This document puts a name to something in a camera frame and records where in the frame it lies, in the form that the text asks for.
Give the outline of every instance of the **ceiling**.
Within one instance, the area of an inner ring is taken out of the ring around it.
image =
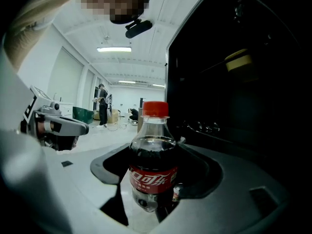
[[[54,25],[111,85],[120,85],[119,80],[135,81],[132,86],[164,85],[166,47],[197,1],[151,0],[140,18],[150,20],[153,27],[132,39],[126,38],[125,25],[92,15],[77,0],[62,8]],[[131,46],[132,52],[97,51],[105,46]]]

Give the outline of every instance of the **green container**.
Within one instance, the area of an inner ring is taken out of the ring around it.
[[[73,107],[73,118],[80,120],[86,124],[93,122],[94,111],[90,111],[80,107]]]

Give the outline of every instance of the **bottle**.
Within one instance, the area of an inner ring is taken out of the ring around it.
[[[144,102],[143,125],[129,146],[133,198],[147,212],[172,205],[177,148],[167,118],[168,103]]]

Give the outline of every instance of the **floor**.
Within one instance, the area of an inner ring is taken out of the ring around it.
[[[98,125],[99,120],[94,120],[89,124],[89,133],[79,137],[77,146],[70,151],[62,151],[62,153],[87,152],[113,144],[130,143],[137,135],[137,126],[131,125],[124,118],[121,118],[116,124],[107,124],[107,128],[96,128]],[[149,233],[159,223],[155,213],[145,212],[134,202],[129,171],[124,176],[120,187],[124,209],[128,217],[128,227],[138,233]]]

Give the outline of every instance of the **fluorescent light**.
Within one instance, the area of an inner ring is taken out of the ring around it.
[[[102,47],[97,48],[99,52],[131,52],[131,47]]]
[[[119,80],[120,83],[131,83],[134,84],[135,81]]]
[[[162,88],[165,87],[165,85],[158,85],[158,84],[153,84],[153,86],[155,86],[155,87],[162,87]]]

